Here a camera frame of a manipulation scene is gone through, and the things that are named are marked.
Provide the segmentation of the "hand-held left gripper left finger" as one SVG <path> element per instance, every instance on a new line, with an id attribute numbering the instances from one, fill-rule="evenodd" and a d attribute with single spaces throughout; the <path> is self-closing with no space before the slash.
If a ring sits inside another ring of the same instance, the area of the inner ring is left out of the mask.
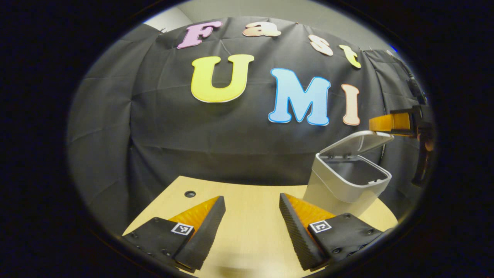
<path id="1" fill-rule="evenodd" d="M 123 237 L 155 261 L 193 273 L 203 267 L 225 212 L 217 196 L 170 219 L 154 217 Z"/>

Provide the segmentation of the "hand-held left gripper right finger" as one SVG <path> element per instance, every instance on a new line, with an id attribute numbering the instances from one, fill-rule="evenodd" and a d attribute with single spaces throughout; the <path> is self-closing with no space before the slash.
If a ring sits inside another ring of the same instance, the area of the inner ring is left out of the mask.
<path id="1" fill-rule="evenodd" d="M 335 215 L 284 192 L 279 194 L 279 210 L 303 270 L 337 264 L 383 234 L 351 213 Z"/>

